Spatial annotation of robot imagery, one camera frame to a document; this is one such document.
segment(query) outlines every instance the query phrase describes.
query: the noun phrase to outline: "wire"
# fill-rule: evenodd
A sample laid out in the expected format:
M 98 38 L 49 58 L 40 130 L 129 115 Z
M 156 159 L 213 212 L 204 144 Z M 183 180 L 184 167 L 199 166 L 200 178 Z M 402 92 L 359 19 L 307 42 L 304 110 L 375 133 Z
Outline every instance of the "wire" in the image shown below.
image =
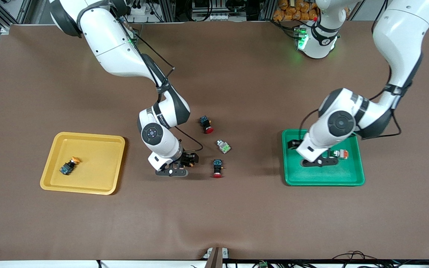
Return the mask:
M 185 151 L 185 153 L 189 154 L 189 153 L 194 153 L 196 151 L 201 151 L 203 149 L 203 144 L 201 144 L 199 141 L 197 141 L 196 139 L 194 139 L 192 136 L 186 134 L 183 130 L 181 130 L 179 127 L 175 126 L 176 129 L 178 129 L 179 132 L 183 133 L 185 136 L 187 136 L 188 138 L 192 139 L 194 142 L 196 142 L 197 144 L 199 144 L 199 146 L 201 146 L 199 149 L 196 150 L 189 150 L 189 151 Z
M 286 30 L 293 31 L 293 27 L 290 28 L 287 26 L 283 26 L 281 25 L 281 23 L 276 23 L 274 20 L 271 20 L 271 19 L 263 19 L 263 20 L 267 22 L 271 22 L 272 24 L 276 25 L 276 27 L 279 27 L 287 36 L 291 37 L 292 39 L 299 39 L 299 37 L 292 36 L 286 32 Z
M 160 21 L 163 22 L 162 18 L 160 17 L 160 15 L 158 15 L 158 12 L 155 9 L 155 5 L 153 4 L 153 0 L 148 0 L 147 1 L 148 6 L 150 7 L 150 9 L 153 11 L 153 13 L 155 14 L 155 17 Z
M 299 126 L 299 140 L 301 140 L 301 129 L 302 129 L 302 126 L 304 125 L 304 123 L 305 123 L 305 121 L 313 114 L 313 113 L 315 113 L 315 112 L 317 112 L 319 109 L 315 109 L 315 110 L 313 110 L 312 112 L 310 112 L 308 115 L 306 115 L 305 117 L 304 117 L 304 119 L 302 119 L 302 122 L 301 122 L 301 125 Z
M 173 66 L 171 63 L 169 63 L 162 55 L 160 55 L 160 53 L 158 53 L 152 46 L 150 46 L 150 44 L 148 44 L 142 37 L 140 37 L 140 35 L 138 35 L 137 33 L 135 33 L 135 36 L 138 38 L 138 39 L 140 39 L 140 41 L 142 41 L 143 43 L 145 43 L 145 45 L 147 45 L 147 47 L 149 47 L 153 52 L 155 52 L 155 54 L 157 54 L 157 56 L 159 56 L 160 57 L 160 59 L 162 59 L 168 66 L 170 66 L 172 69 L 168 72 L 168 74 L 167 75 L 165 75 L 165 78 L 163 79 L 163 81 L 162 81 L 162 85 L 163 84 L 165 84 L 166 82 L 167 82 L 167 80 L 168 80 L 168 77 L 173 73 L 173 71 L 175 71 L 175 66 Z
M 383 1 L 383 5 L 382 5 L 382 7 L 380 7 L 380 11 L 378 12 L 378 15 L 375 17 L 375 19 L 373 20 L 373 23 L 372 23 L 372 29 L 371 29 L 371 32 L 372 32 L 372 34 L 373 34 L 373 28 L 375 28 L 375 25 L 376 25 L 376 21 L 378 20 L 378 17 L 380 17 L 380 14 L 382 13 L 382 11 L 383 11 L 383 7 L 385 7 L 385 9 L 387 8 L 386 7 L 386 5 L 387 5 L 387 1 L 388 0 L 384 0 Z
M 111 11 L 114 13 L 114 14 L 116 14 L 116 11 L 114 10 L 114 7 L 110 7 L 110 9 L 111 9 Z M 123 21 L 122 21 L 122 19 L 120 18 L 120 17 L 118 17 L 117 18 L 117 20 L 121 23 L 121 26 L 122 26 L 122 29 L 124 29 L 124 32 L 125 32 L 125 35 L 126 35 L 126 37 L 130 37 L 130 35 L 128 34 L 128 31 L 127 31 L 127 28 L 124 26 L 124 23 L 123 23 Z M 138 52 L 138 54 L 140 54 L 140 56 L 142 55 L 142 53 L 140 52 L 140 50 L 138 49 L 138 47 L 135 45 L 135 44 L 133 44 L 133 47 L 135 48 L 135 50 Z M 147 67 L 147 69 L 148 69 L 148 72 L 150 73 L 150 75 L 152 76 L 152 79 L 153 79 L 153 82 L 155 82 L 155 86 L 158 88 L 158 87 L 160 87 L 161 85 L 158 85 L 158 83 L 157 83 L 157 81 L 156 81 L 156 78 L 155 78 L 155 74 L 153 74 L 153 71 L 151 70 L 151 68 L 149 68 L 148 67 L 148 63 L 147 63 L 147 61 L 145 60 L 145 58 L 142 56 L 142 61 L 143 61 L 143 63 L 145 64 L 145 66 Z
M 233 0 L 226 0 L 226 5 L 225 5 L 225 7 L 230 11 L 230 12 L 235 12 L 235 13 L 237 13 L 237 12 L 243 12 L 244 10 L 246 10 L 246 7 L 247 7 L 247 1 L 245 2 L 245 5 L 244 5 L 244 7 L 242 7 L 242 8 L 240 8 L 240 9 L 237 9 L 234 5 L 231 5 L 231 7 L 230 7 L 230 4 L 231 3 L 233 3 Z
M 188 6 L 188 3 L 191 2 L 192 0 L 186 0 L 185 3 L 185 15 L 188 18 L 189 21 L 191 22 L 196 22 L 196 20 L 193 20 L 193 18 L 190 15 L 190 10 L 193 10 L 192 7 Z M 213 12 L 213 0 L 210 0 L 210 3 L 208 4 L 208 8 L 206 9 L 207 13 L 206 16 L 204 17 L 204 19 L 201 20 L 201 22 L 204 22 L 205 20 L 207 20 L 210 16 L 211 13 Z
M 361 256 L 363 257 L 363 259 L 365 259 L 365 257 L 367 257 L 367 258 L 372 258 L 372 259 L 376 259 L 375 257 L 368 256 L 368 255 L 363 254 L 363 252 L 362 252 L 362 251 L 352 251 L 352 252 L 349 252 L 349 253 L 339 254 L 339 255 L 337 255 L 337 256 L 335 256 L 335 257 L 333 257 L 332 259 L 336 259 L 336 258 L 338 258 L 338 257 L 340 257 L 340 256 L 344 256 L 344 255 L 361 255 Z
M 371 140 L 371 139 L 376 139 L 376 138 L 393 137 L 393 136 L 400 135 L 401 132 L 402 132 L 402 130 L 401 130 L 400 124 L 398 124 L 397 117 L 395 117 L 395 110 L 392 110 L 392 118 L 393 118 L 393 122 L 395 122 L 395 125 L 397 126 L 397 129 L 398 129 L 397 133 L 395 133 L 395 134 L 387 134 L 387 135 L 380 135 L 380 136 L 371 137 L 371 138 L 362 138 L 362 140 Z
M 376 99 L 376 98 L 378 98 L 378 96 L 380 96 L 380 95 L 382 95 L 382 93 L 383 93 L 383 90 L 382 91 L 380 91 L 379 93 L 377 93 L 375 96 L 373 96 L 373 97 L 371 97 L 370 99 L 368 99 L 368 100 L 374 100 L 374 99 Z
M 357 13 L 359 13 L 359 10 L 362 8 L 362 5 L 365 3 L 366 0 L 363 0 L 360 5 L 358 5 L 358 8 L 355 10 L 355 13 L 351 14 L 349 17 L 349 20 L 353 20 Z

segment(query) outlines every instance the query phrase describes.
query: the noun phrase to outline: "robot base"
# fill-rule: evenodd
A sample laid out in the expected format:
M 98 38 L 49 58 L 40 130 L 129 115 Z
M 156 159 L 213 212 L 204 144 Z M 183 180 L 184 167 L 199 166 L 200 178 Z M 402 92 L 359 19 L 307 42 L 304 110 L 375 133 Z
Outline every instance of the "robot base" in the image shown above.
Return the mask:
M 319 41 L 314 38 L 312 34 L 312 29 L 305 25 L 301 25 L 300 29 L 305 29 L 307 34 L 303 36 L 303 43 L 300 44 L 299 41 L 296 41 L 297 48 L 302 51 L 306 56 L 312 59 L 322 59 L 325 58 L 329 52 L 334 49 L 335 42 L 337 41 L 337 37 L 334 40 L 330 41 L 329 39 L 325 39 L 328 42 L 327 45 L 320 45 Z

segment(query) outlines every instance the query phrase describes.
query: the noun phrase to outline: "power strip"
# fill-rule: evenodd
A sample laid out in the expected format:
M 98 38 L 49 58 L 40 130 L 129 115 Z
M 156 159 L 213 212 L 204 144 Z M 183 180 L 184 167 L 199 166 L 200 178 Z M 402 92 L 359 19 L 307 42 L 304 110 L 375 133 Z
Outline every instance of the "power strip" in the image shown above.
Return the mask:
M 130 11 L 130 15 L 145 15 L 146 11 L 147 11 L 147 7 L 146 6 L 142 6 L 139 9 L 132 8 L 131 11 Z

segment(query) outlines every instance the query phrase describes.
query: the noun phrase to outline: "green indicator light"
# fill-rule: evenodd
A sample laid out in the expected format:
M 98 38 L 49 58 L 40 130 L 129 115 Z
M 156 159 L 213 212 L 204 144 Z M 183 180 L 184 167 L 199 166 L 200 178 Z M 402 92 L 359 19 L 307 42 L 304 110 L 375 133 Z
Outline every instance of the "green indicator light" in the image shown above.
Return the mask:
M 302 39 L 299 40 L 298 49 L 303 50 L 305 48 L 305 44 L 309 40 L 309 36 L 305 34 Z

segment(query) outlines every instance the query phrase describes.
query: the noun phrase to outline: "brown table mat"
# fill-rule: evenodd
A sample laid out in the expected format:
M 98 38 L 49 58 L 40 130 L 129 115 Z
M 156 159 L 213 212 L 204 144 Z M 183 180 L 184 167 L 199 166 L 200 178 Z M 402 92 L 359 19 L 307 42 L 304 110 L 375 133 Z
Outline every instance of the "brown table mat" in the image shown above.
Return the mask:
M 232 258 L 350 250 L 429 258 L 429 31 L 396 112 L 403 134 L 360 142 L 365 185 L 284 184 L 281 131 L 297 128 L 336 88 L 371 97 L 386 83 L 370 28 L 345 23 L 334 51 L 312 60 L 268 22 L 145 25 L 142 36 L 177 67 L 170 80 L 191 107 L 181 129 L 205 144 L 189 177 L 160 178 L 136 127 L 156 100 L 153 83 L 106 73 L 84 39 L 54 26 L 13 26 L 0 39 L 0 260 L 195 259 L 211 246 Z M 202 115 L 212 134 L 201 132 Z M 62 131 L 126 138 L 114 195 L 40 188 Z M 222 155 L 217 139 L 232 151 Z M 215 158 L 225 163 L 222 179 L 211 178 Z

